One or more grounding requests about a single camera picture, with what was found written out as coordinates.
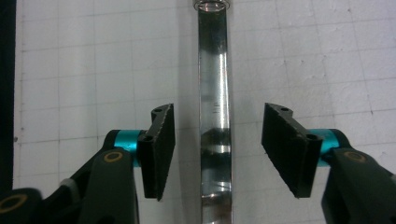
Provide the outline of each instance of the tiled surface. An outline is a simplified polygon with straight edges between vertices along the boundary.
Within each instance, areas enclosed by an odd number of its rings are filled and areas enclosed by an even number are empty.
[[[197,14],[191,1],[20,0],[15,188],[49,196],[112,129],[147,129],[175,104],[177,147],[159,203],[141,223],[199,223]],[[229,9],[235,223],[325,223],[328,168],[311,199],[289,193],[260,145],[262,110],[342,130],[396,173],[393,0],[237,0]]]

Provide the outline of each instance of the grid paper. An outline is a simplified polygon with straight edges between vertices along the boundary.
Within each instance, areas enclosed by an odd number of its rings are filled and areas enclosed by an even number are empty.
[[[199,223],[197,13],[190,0],[20,0],[14,187],[47,197],[113,129],[175,104],[177,147],[141,223]],[[264,103],[336,128],[396,173],[396,1],[232,1],[228,10],[234,223],[325,223],[319,168],[294,199],[260,145]]]

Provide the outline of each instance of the white grid surface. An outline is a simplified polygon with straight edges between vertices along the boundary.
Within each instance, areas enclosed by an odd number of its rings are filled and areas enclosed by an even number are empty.
[[[197,13],[191,0],[20,0],[14,188],[47,197],[113,129],[175,104],[177,147],[141,223],[199,223]],[[396,173],[396,1],[233,1],[228,11],[234,223],[325,223],[319,168],[294,199],[260,145],[264,103],[336,128]]]

